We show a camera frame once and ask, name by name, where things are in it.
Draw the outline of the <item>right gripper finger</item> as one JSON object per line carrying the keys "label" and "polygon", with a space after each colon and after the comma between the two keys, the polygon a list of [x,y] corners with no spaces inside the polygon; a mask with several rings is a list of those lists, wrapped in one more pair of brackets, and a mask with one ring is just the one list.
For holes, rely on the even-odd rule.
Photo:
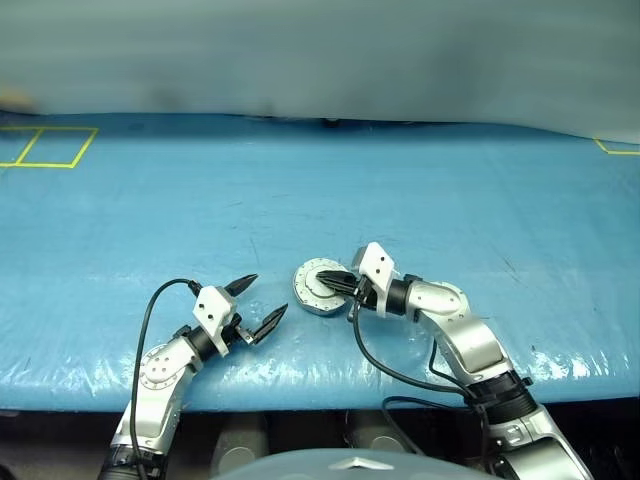
{"label": "right gripper finger", "polygon": [[316,274],[316,279],[325,285],[356,285],[356,276],[344,270],[323,270]]}
{"label": "right gripper finger", "polygon": [[321,283],[333,290],[337,295],[346,297],[355,297],[357,295],[358,285],[356,281],[346,280],[322,280]]}

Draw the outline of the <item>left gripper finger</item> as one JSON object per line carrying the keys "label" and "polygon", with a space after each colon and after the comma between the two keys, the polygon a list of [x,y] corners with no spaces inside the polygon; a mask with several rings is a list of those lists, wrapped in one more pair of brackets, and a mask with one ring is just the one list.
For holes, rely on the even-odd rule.
{"label": "left gripper finger", "polygon": [[258,278],[257,274],[248,274],[229,282],[224,290],[231,296],[237,297],[246,291]]}
{"label": "left gripper finger", "polygon": [[270,314],[268,314],[263,319],[261,326],[251,334],[250,345],[258,345],[267,336],[269,336],[272,333],[272,331],[278,326],[279,322],[283,318],[287,309],[288,309],[288,305],[283,304],[280,307],[273,310]]}

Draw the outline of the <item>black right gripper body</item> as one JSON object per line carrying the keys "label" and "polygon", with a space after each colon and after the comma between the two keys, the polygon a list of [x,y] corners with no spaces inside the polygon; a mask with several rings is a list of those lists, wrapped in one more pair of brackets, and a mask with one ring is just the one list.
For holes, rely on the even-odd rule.
{"label": "black right gripper body", "polygon": [[373,282],[364,275],[353,275],[354,303],[358,308],[376,309],[378,296]]}

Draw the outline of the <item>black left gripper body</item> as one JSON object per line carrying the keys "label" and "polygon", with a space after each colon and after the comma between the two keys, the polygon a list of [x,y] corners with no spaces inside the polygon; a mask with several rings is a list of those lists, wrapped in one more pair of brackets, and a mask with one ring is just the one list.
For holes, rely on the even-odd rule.
{"label": "black left gripper body", "polygon": [[254,333],[242,326],[242,317],[235,313],[228,325],[222,330],[222,339],[228,349],[237,342],[244,342],[246,345],[254,343]]}

